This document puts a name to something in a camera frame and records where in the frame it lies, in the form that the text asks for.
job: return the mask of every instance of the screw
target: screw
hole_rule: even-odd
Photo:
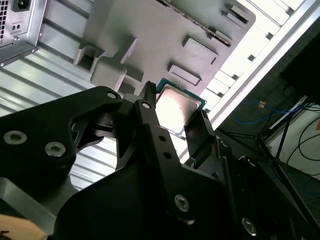
[[[4,134],[3,140],[10,145],[19,145],[27,141],[27,135],[22,131],[8,131]]]
[[[144,106],[146,109],[151,108],[151,107],[150,107],[150,105],[149,105],[148,103],[145,103],[145,102],[144,102],[144,103],[142,103],[142,106]]]
[[[242,225],[244,229],[251,235],[257,236],[257,229],[255,225],[246,217],[242,218]]]
[[[117,96],[114,95],[114,94],[111,93],[111,92],[108,92],[106,95],[107,95],[109,98],[111,98],[111,99],[116,99],[116,98],[117,98]]]
[[[180,194],[175,195],[174,203],[182,212],[188,212],[190,208],[188,200]]]
[[[49,142],[44,147],[45,153],[51,157],[61,157],[66,152],[66,147],[58,141]]]

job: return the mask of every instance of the ventilation grille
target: ventilation grille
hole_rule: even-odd
[[[4,38],[9,1],[0,0],[0,40]]]

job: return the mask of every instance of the wooden surface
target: wooden surface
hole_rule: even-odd
[[[0,215],[0,231],[9,231],[4,236],[11,240],[45,240],[47,235],[31,221]]]

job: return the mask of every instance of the metal screw head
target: metal screw head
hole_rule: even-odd
[[[112,92],[108,92],[106,95],[111,99],[116,99],[117,98],[117,96],[114,95]]]
[[[27,139],[27,135],[22,131],[8,131],[3,136],[3,140],[10,145],[23,144]]]
[[[257,229],[255,225],[246,217],[242,218],[242,225],[244,229],[251,235],[257,236]]]
[[[150,105],[148,103],[145,103],[145,102],[142,103],[142,106],[144,106],[146,109],[151,108]]]
[[[66,147],[58,141],[49,142],[44,147],[45,153],[51,157],[61,157],[66,152]]]
[[[175,195],[174,203],[177,206],[177,208],[180,209],[180,211],[182,212],[188,212],[190,208],[188,200],[180,194]]]

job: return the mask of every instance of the white wall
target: white wall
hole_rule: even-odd
[[[282,153],[280,154],[280,160],[284,163],[287,162],[288,157],[291,155],[293,150],[298,146],[299,136],[305,127],[310,124],[313,120],[320,117],[320,113],[305,111],[299,118],[292,121],[284,144],[282,148]],[[319,120],[313,123],[302,136],[301,142],[309,137],[320,134],[320,130],[316,130]],[[273,139],[267,144],[271,148],[271,154],[275,156],[277,154],[278,146],[281,140],[282,134]],[[320,159],[320,136],[317,136],[306,143],[301,145],[301,151],[304,155],[312,159]],[[304,158],[299,150],[297,149],[292,157],[290,158],[289,165],[299,169],[308,174],[318,174],[320,173],[320,161],[310,161]],[[315,178],[320,180],[320,175],[315,176]]]

